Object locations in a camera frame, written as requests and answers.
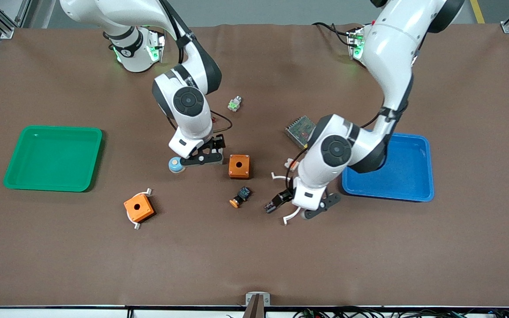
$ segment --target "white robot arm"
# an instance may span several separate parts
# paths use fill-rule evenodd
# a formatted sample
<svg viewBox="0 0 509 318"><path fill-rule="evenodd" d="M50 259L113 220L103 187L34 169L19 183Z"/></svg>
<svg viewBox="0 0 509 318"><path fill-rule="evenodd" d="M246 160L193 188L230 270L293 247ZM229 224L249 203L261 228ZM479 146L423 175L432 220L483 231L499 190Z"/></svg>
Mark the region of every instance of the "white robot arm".
<svg viewBox="0 0 509 318"><path fill-rule="evenodd" d="M219 88L220 69L166 0L61 0L61 4L74 20L102 27L130 71L147 70L158 60L151 61L144 36L149 34L148 39L155 33L135 26L158 26L171 34L180 53L179 64L155 78L152 87L168 120L178 123L168 146L182 157L183 166L222 163L223 136L212 136L205 98ZM184 52L188 59L182 62Z"/></svg>
<svg viewBox="0 0 509 318"><path fill-rule="evenodd" d="M164 38L158 33L134 24L113 22L101 12L95 0L60 0L60 5L72 20L101 27L126 70L143 72L160 60L159 48Z"/></svg>
<svg viewBox="0 0 509 318"><path fill-rule="evenodd" d="M365 28L360 60L384 93L374 129L368 131L339 115L319 120L311 133L306 156L292 183L292 203L307 211L323 208L327 185L345 167L358 173L380 169L388 142L414 82L412 64L427 32L444 30L464 0L372 0L384 6L376 23Z"/></svg>

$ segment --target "electronic component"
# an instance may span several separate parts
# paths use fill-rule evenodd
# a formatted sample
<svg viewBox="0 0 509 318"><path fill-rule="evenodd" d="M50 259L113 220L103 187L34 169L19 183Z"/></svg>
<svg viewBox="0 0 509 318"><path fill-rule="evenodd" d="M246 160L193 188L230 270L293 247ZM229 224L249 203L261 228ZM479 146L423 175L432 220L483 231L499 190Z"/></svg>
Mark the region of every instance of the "electronic component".
<svg viewBox="0 0 509 318"><path fill-rule="evenodd" d="M140 227L140 222L148 219L154 214L154 209L150 205L147 195L150 195L152 190L149 188L145 193L137 193L131 199L125 201L125 210L127 210L127 217L129 221L135 225L135 230Z"/></svg>
<svg viewBox="0 0 509 318"><path fill-rule="evenodd" d="M353 32L349 32L347 34L347 42L349 44L354 44L353 46L348 46L349 48L349 58L351 60L355 59L359 62L361 62L362 57L362 49L364 49L364 34L365 30L368 31L368 29L372 26L365 26L364 28L358 28L357 30Z"/></svg>
<svg viewBox="0 0 509 318"><path fill-rule="evenodd" d="M249 179L251 169L251 157L249 155L229 156L229 178Z"/></svg>
<svg viewBox="0 0 509 318"><path fill-rule="evenodd" d="M240 97L240 96L237 96L237 97L231 99L231 101L229 102L229 105L227 106L227 108L230 111L238 111L239 107L241 107L241 102L242 101L243 101L243 98Z"/></svg>
<svg viewBox="0 0 509 318"><path fill-rule="evenodd" d="M315 124L307 116L299 117L291 125L286 127L286 134L300 148L305 148L308 144L309 135L315 128Z"/></svg>
<svg viewBox="0 0 509 318"><path fill-rule="evenodd" d="M252 191L250 189L248 189L247 187L242 187L241 189L239 189L237 196L229 200L229 203L231 203L233 207L238 209L241 206L241 204L243 204L243 202L249 199L251 194Z"/></svg>
<svg viewBox="0 0 509 318"><path fill-rule="evenodd" d="M272 213L275 209L279 208L282 204L292 200L292 193L289 189L277 194L269 203L264 206L266 213Z"/></svg>

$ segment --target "blue cylindrical cap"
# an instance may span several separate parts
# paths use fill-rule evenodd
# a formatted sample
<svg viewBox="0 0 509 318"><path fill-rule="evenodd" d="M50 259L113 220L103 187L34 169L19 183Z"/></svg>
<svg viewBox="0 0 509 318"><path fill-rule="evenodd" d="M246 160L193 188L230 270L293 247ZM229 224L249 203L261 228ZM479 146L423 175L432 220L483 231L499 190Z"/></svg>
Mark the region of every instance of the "blue cylindrical cap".
<svg viewBox="0 0 509 318"><path fill-rule="evenodd" d="M168 169L170 169L170 171L172 171L173 173L180 173L184 171L185 168L180 163L180 159L182 158L174 157L170 159L170 161L168 161Z"/></svg>

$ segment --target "brown table mat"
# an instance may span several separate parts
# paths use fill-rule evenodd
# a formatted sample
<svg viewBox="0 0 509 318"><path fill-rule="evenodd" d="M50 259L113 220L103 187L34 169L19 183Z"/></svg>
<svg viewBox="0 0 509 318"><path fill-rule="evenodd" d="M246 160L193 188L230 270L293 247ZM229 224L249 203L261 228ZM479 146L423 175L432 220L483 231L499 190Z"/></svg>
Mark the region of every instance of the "brown table mat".
<svg viewBox="0 0 509 318"><path fill-rule="evenodd" d="M228 179L225 165L168 171L173 131L150 90L174 50L131 74L100 30L17 29L2 41L0 305L235 304L263 290L276 305L509 306L509 35L498 25L430 34L414 66L396 131L430 140L433 201L343 197L286 227L291 205L262 209L283 189L271 171L299 151L284 127L330 113L361 125L380 88L315 26L194 31L224 75L208 101L234 123L225 154L251 155L251 180ZM232 113L236 95L244 103ZM93 189L4 188L27 125L102 129ZM243 185L254 195L234 209ZM136 231L123 202L147 187L159 213Z"/></svg>

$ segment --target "orange box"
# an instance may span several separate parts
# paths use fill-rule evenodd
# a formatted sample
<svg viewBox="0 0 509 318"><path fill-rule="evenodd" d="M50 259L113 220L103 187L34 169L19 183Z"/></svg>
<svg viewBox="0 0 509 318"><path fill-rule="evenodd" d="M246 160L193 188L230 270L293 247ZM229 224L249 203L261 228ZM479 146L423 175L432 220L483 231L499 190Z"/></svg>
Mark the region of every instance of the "orange box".
<svg viewBox="0 0 509 318"><path fill-rule="evenodd" d="M251 177L251 158L249 155L229 156L229 178L249 179Z"/></svg>
<svg viewBox="0 0 509 318"><path fill-rule="evenodd" d="M141 222L154 214L154 210L148 201L146 194L140 193L135 197L125 201L125 209L129 212L129 217L133 222Z"/></svg>

